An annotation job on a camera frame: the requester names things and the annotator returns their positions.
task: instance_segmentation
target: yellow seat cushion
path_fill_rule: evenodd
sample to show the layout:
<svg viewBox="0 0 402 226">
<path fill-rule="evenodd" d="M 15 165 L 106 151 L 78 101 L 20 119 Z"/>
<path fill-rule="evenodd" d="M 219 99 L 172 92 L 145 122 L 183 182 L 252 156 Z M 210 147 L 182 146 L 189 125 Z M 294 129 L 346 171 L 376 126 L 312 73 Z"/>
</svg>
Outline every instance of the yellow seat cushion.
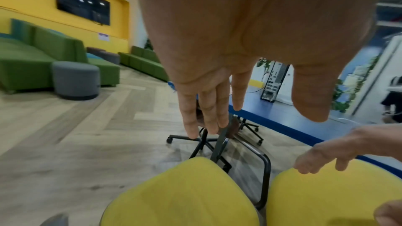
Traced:
<svg viewBox="0 0 402 226">
<path fill-rule="evenodd" d="M 344 172 L 335 161 L 317 174 L 279 174 L 268 195 L 269 226 L 376 226 L 373 212 L 402 198 L 402 181 L 384 169 L 352 160 Z"/>
<path fill-rule="evenodd" d="M 202 157 L 122 193 L 100 226 L 258 226 L 257 212 L 237 184 Z"/>
</svg>

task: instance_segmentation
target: office chair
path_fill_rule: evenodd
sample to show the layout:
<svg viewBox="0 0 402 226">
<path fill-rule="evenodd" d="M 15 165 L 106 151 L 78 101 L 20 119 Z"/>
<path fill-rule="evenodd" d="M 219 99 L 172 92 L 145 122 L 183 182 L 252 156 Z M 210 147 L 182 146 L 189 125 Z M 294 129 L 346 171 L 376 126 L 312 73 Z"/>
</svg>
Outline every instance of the office chair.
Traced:
<svg viewBox="0 0 402 226">
<path fill-rule="evenodd" d="M 200 150 L 203 150 L 204 146 L 208 147 L 209 150 L 213 151 L 214 147 L 210 144 L 210 142 L 215 142 L 218 139 L 208 139 L 208 130 L 205 128 L 201 128 L 200 130 L 200 136 L 201 138 L 197 138 L 197 139 L 191 139 L 189 137 L 186 136 L 180 136 L 180 135 L 169 135 L 168 139 L 166 140 L 166 142 L 168 144 L 171 144 L 173 139 L 182 139 L 182 140 L 187 140 L 187 141 L 197 141 L 198 145 L 196 147 L 196 149 L 193 151 L 193 153 L 191 154 L 190 158 L 194 158 L 196 157 L 196 155 L 198 154 L 198 152 L 200 152 Z M 223 148 L 226 147 L 227 143 L 229 142 L 229 139 L 226 138 L 225 142 L 223 144 Z M 232 168 L 231 164 L 225 159 L 223 158 L 221 155 L 219 155 L 219 160 L 221 160 L 225 165 L 223 166 L 223 170 L 226 173 L 229 173 L 229 170 Z"/>
<path fill-rule="evenodd" d="M 260 139 L 257 142 L 257 145 L 261 146 L 261 144 L 263 143 L 264 139 L 260 135 L 257 134 L 259 126 L 255 125 L 255 124 L 246 123 L 246 121 L 247 121 L 247 119 L 243 118 L 243 120 L 241 121 L 239 129 L 243 130 L 244 126 L 247 127 L 254 135 L 256 135 Z"/>
</svg>

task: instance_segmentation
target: chair caster wheel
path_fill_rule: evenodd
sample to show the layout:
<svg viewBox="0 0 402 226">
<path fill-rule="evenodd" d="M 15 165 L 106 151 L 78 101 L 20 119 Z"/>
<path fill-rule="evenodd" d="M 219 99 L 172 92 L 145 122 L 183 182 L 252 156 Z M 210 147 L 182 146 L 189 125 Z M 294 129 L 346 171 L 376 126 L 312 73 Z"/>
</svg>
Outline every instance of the chair caster wheel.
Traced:
<svg viewBox="0 0 402 226">
<path fill-rule="evenodd" d="M 228 173 L 229 173 L 229 170 L 230 170 L 230 167 L 228 167 L 228 166 L 223 166 L 222 170 L 228 174 Z"/>
</svg>

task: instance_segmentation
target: palm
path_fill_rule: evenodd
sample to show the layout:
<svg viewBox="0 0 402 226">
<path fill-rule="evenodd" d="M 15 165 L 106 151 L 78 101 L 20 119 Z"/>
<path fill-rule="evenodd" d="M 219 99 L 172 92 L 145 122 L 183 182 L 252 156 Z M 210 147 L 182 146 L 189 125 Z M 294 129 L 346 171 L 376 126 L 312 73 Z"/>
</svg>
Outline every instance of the palm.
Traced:
<svg viewBox="0 0 402 226">
<path fill-rule="evenodd" d="M 195 95 L 207 128 L 227 124 L 229 76 L 242 107 L 259 57 L 295 67 L 293 101 L 327 118 L 333 86 L 364 43 L 375 0 L 140 0 L 149 37 L 175 83 L 188 134 L 197 135 Z"/>
</svg>

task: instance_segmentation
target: green couch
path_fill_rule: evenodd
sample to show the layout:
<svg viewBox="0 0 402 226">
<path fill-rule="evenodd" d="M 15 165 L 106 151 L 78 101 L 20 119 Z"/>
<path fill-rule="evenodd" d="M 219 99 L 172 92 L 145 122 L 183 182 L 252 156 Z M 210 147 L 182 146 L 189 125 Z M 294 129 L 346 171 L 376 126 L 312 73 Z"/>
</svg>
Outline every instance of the green couch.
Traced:
<svg viewBox="0 0 402 226">
<path fill-rule="evenodd" d="M 131 54 L 119 52 L 119 55 L 121 64 L 154 76 L 160 80 L 169 80 L 155 52 L 133 46 L 131 48 Z"/>
<path fill-rule="evenodd" d="M 96 65 L 101 71 L 101 85 L 119 84 L 119 66 L 88 59 L 80 40 L 16 19 L 11 21 L 11 36 L 0 37 L 0 83 L 6 90 L 53 87 L 54 61 Z"/>
</svg>

